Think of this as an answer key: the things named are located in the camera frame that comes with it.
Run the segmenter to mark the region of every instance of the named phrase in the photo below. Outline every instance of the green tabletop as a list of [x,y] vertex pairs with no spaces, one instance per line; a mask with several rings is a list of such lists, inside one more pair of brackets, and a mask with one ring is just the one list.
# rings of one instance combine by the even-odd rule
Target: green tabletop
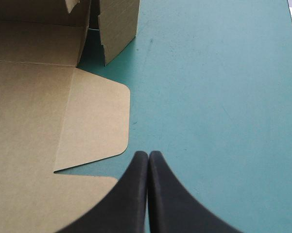
[[98,44],[90,31],[80,68],[130,88],[129,145],[65,173],[119,178],[136,150],[160,150],[234,227],[292,233],[286,0],[142,0],[136,39],[107,67]]

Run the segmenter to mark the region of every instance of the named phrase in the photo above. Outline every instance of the black curved object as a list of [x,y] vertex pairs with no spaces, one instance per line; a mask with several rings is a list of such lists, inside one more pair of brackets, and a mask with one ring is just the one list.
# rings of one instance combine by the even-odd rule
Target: black curved object
[[193,198],[159,151],[149,159],[148,208],[151,233],[240,233]]
[[91,210],[58,233],[143,233],[148,154],[135,153],[114,188]]

